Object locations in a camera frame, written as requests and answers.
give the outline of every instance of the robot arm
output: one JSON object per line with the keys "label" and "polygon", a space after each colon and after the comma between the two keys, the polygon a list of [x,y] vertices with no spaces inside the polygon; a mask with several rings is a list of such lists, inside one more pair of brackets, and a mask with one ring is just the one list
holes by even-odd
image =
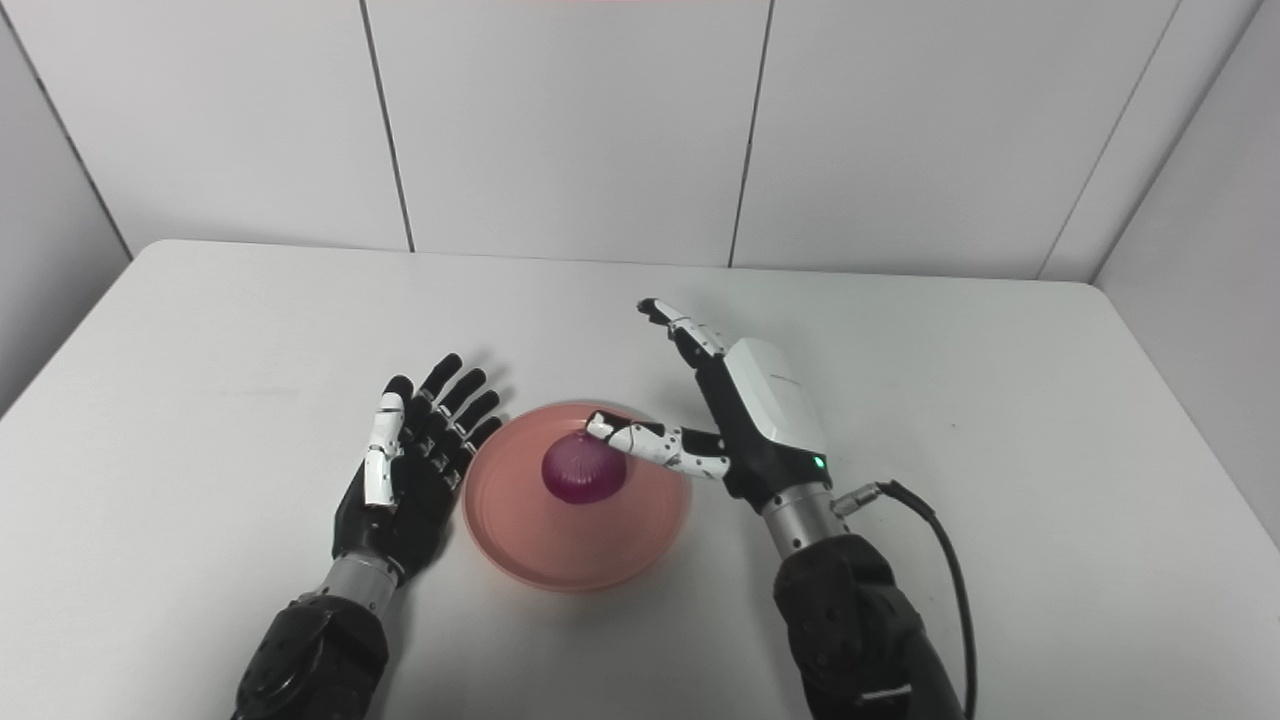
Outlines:
{"label": "robot arm", "polygon": [[334,515],[333,565],[266,630],[236,692],[233,720],[360,720],[388,661],[381,618],[396,589],[431,562],[456,489],[500,421],[475,369],[449,355],[413,392],[396,377],[374,419],[365,461]]}
{"label": "robot arm", "polygon": [[773,597],[813,716],[964,717],[888,562],[842,521],[879,489],[832,497],[817,414],[782,352],[755,338],[726,350],[719,333],[660,300],[644,300],[639,310],[667,327],[721,434],[607,411],[593,414],[586,432],[644,460],[719,479],[764,519],[782,557]]}

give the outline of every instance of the onion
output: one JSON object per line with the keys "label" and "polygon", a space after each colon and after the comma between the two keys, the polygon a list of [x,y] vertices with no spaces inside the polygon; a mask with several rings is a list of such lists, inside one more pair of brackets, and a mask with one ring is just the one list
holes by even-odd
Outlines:
{"label": "onion", "polygon": [[559,438],[543,455],[543,483],[564,502],[599,502],[626,479],[626,456],[585,430]]}

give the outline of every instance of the black cable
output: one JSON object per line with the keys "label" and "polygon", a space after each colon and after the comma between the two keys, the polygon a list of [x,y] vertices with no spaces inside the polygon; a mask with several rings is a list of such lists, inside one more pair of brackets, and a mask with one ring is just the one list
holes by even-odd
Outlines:
{"label": "black cable", "polygon": [[933,528],[933,534],[942,546],[942,555],[947,559],[947,569],[951,570],[951,584],[956,588],[956,607],[960,610],[960,635],[964,639],[964,716],[973,720],[974,708],[978,705],[978,653],[974,650],[973,618],[969,614],[969,593],[964,585],[964,573],[960,571],[960,559],[956,557],[956,548],[951,544],[951,538],[942,529],[937,512],[929,507],[928,502],[906,489],[897,480],[876,483],[881,493],[892,497],[902,505],[914,510],[924,521]]}

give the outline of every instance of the pink plate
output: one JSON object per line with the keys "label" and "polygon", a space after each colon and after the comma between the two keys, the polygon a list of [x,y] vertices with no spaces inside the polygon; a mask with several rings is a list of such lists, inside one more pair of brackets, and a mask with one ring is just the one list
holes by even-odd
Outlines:
{"label": "pink plate", "polygon": [[627,457],[611,497],[570,505],[543,484],[543,454],[607,405],[566,402],[525,413],[498,430],[471,462],[463,516],[480,552],[522,583],[559,592],[622,584],[671,547],[689,511],[689,480]]}

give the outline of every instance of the white wall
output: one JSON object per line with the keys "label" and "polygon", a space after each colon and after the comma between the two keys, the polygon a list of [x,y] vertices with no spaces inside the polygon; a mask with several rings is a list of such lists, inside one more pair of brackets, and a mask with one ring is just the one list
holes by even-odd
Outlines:
{"label": "white wall", "polygon": [[134,250],[1089,279],[1260,0],[3,1]]}
{"label": "white wall", "polygon": [[1280,3],[1272,0],[1245,31],[1098,284],[1280,542],[1277,69]]}
{"label": "white wall", "polygon": [[0,17],[0,414],[127,261]]}
{"label": "white wall", "polygon": [[1091,279],[1253,1],[778,0],[735,265]]}
{"label": "white wall", "polygon": [[370,0],[420,250],[724,265],[768,0]]}
{"label": "white wall", "polygon": [[134,252],[403,250],[356,0],[4,0]]}

